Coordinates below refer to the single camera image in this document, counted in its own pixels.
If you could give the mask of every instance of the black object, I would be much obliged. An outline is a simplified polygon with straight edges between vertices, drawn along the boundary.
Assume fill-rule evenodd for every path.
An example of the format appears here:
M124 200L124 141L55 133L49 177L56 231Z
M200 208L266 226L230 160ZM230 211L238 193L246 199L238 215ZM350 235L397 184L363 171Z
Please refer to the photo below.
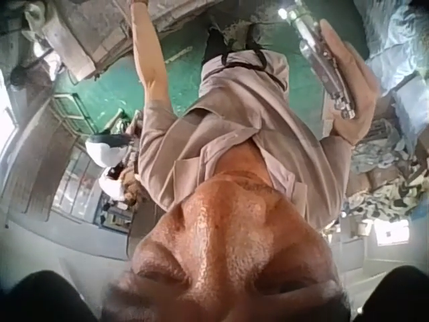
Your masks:
M31 69L35 68L47 55L52 53L54 50L49 48L39 58L28 64L27 66L18 65L11 71L10 83L16 89L21 89L27 82L27 73Z
M96 322L79 293L54 272L31 274L0 302L2 321Z
M427 321L429 277L412 266L392 270L374 290L354 322Z
M73 3L77 4L77 5L80 5L81 3L87 2L89 0L69 0L69 1L73 2Z
M127 134L93 134L87 140L90 143L104 143L111 148L128 146L132 138Z

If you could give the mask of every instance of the fingers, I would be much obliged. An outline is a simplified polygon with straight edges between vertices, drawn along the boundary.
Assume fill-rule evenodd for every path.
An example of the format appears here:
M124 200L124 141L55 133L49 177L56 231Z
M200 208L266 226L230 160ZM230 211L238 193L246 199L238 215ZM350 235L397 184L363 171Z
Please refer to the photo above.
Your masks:
M369 84L355 59L355 55L345 46L330 24L326 20L322 20L320 22L320 29L355 98L356 113L357 118L359 118L360 114L364 113L361 107L366 106L366 103L361 104L361 100L363 99L362 93L370 93L372 90L369 88Z
M352 44L350 44L349 42L346 42L346 47L347 49L349 49L350 53L355 57L357 66L359 67L363 76L367 80L369 88L374 93L377 93L377 96L379 96L380 84L379 84L378 78L374 75L373 71L366 65L362 56L357 52L357 50L355 49L355 47L353 47Z
M330 50L338 60L338 63L343 67L343 72L345 70L350 70L351 72L357 73L356 68L358 68L363 78L366 80L369 89L373 93L378 94L379 81L356 49L350 43L344 43L327 20L322 19L320 21L320 29Z
M350 53L340 36L338 36L327 20L322 19L320 21L320 31L331 52L339 62L343 63L345 66L356 64L355 57Z

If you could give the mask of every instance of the black strap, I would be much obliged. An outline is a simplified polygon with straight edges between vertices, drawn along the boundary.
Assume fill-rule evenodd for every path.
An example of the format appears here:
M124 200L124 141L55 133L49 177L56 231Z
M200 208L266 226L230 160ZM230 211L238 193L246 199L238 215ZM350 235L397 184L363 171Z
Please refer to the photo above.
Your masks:
M268 75L268 77L275 83L277 83L284 92L286 92L286 90L288 89L288 84L284 84L280 79L278 79L277 77L275 77L273 74L270 74L269 72L267 72L265 69L268 66L268 62L267 62L267 58L265 57L265 55L263 54L263 52L259 49L254 49L253 50L256 54L256 56L258 57L258 59L261 61L261 66L256 66L253 64L248 64L246 62L227 62L228 59L228 55L229 53L223 54L222 55L222 65L224 66L224 69L230 69L230 68L235 68L235 67L243 67L249 70L256 70L258 72L264 72Z

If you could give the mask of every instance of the light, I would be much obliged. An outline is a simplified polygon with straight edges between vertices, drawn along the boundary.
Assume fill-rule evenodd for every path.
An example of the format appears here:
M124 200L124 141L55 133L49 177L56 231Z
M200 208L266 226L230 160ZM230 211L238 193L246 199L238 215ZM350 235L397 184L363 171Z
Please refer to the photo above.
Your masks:
M406 244L410 240L410 227L407 219L395 223L376 219L374 228L378 246Z
M280 16L283 20L286 20L286 19L288 18L288 12L287 12L285 9L281 8L281 9L279 10L279 16Z

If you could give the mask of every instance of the wall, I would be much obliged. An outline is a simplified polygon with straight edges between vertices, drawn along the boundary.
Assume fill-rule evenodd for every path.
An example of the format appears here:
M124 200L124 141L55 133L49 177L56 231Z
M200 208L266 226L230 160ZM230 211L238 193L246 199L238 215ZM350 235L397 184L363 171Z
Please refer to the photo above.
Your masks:
M98 315L103 293L127 268L124 261L75 252L42 238L15 223L0 227L0 284L13 287L32 272L53 270L73 284Z
M22 214L12 215L10 220L61 246L93 256L127 260L126 235L72 221L55 212L47 222L32 220Z

